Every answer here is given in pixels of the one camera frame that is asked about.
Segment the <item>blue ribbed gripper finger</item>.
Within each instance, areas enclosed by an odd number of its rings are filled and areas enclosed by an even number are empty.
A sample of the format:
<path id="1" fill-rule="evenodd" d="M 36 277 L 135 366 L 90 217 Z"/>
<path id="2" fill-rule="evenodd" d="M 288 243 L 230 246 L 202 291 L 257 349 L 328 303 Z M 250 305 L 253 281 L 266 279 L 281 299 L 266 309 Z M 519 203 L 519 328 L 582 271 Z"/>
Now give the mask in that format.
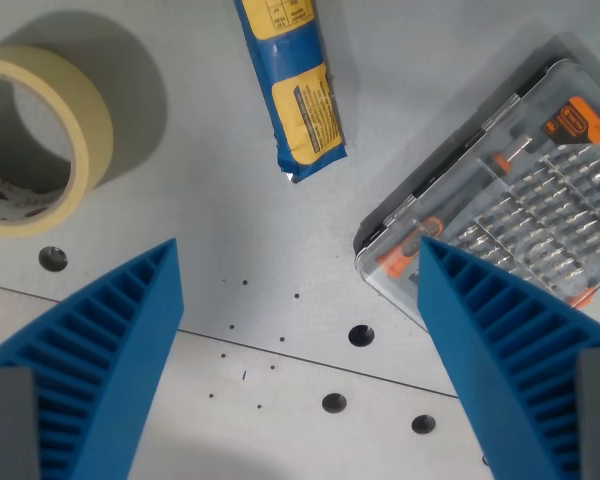
<path id="1" fill-rule="evenodd" d="M 33 373 L 42 478 L 127 478 L 183 313 L 170 239 L 0 344 Z"/>
<path id="2" fill-rule="evenodd" d="M 430 237 L 417 307 L 493 477 L 582 478 L 576 359 L 600 323 Z"/>

